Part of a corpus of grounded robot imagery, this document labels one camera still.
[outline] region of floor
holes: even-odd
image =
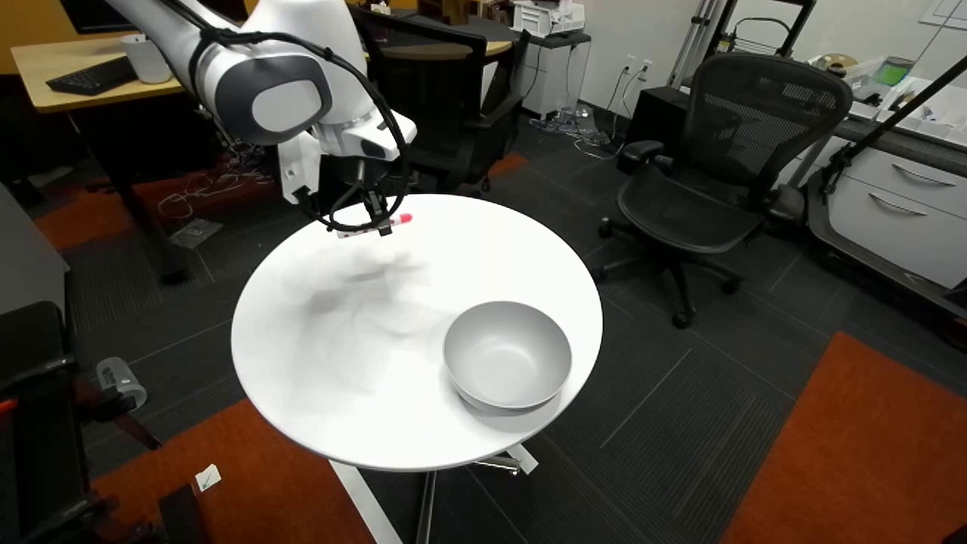
[[[532,124],[514,149],[526,167],[499,179],[493,199],[543,220],[589,263],[622,254],[595,234],[622,184],[611,159]],[[150,394],[138,418],[161,438],[241,398],[226,341],[235,296],[303,222],[278,201],[226,216],[182,254],[194,276],[178,287],[153,281],[138,237],[66,254],[82,363],[124,356]],[[758,234],[732,263],[746,271],[735,296],[692,281],[702,310],[692,329],[670,326],[660,281],[609,281],[598,369],[568,415],[526,445],[541,467],[443,471],[436,540],[717,540],[837,329],[967,394],[967,352],[936,334],[936,313],[811,234]],[[142,449],[113,425],[86,438],[94,473]],[[362,476],[407,540],[419,476]]]

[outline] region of white cabinet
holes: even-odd
[[[522,58],[522,109],[547,118],[578,104],[592,39],[585,34],[558,34],[532,39]]]
[[[946,290],[967,278],[967,179],[868,149],[829,196],[832,226]]]

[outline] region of stainless steel bowl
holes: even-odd
[[[450,323],[443,363],[466,398],[536,407],[568,379],[571,344],[561,326],[532,306],[485,301]]]

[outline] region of white wall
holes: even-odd
[[[654,59],[647,85],[669,81],[677,52],[689,34],[689,19],[702,0],[583,2],[585,30],[592,34],[592,55],[579,95],[585,101],[609,104],[627,55]],[[912,59],[918,58],[912,70],[916,75],[936,79],[946,65],[967,55],[967,30],[940,30],[935,39],[936,26],[918,22],[931,2],[935,0],[820,0],[796,44],[796,58],[847,52],[858,59],[883,59],[885,55],[900,55]],[[776,0],[739,0],[732,22],[751,11],[789,19],[796,10]],[[635,95],[637,92],[632,86],[627,99],[618,99],[615,111],[630,113]]]

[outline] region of table top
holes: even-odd
[[[449,382],[449,326],[493,300],[566,329],[571,374],[547,406],[480,407]],[[381,471],[454,467],[532,438],[575,402],[598,346],[602,300],[579,257],[537,220],[470,196],[407,196],[393,234],[308,222],[260,263],[234,318],[256,411],[308,449]]]
[[[10,52],[12,52],[12,59],[18,64],[20,81],[36,111],[72,111],[72,109],[94,109],[109,101],[182,92],[178,79],[158,81],[158,85],[130,81],[97,95],[60,92],[48,86],[48,79],[120,58],[124,55],[120,36],[14,44]]]

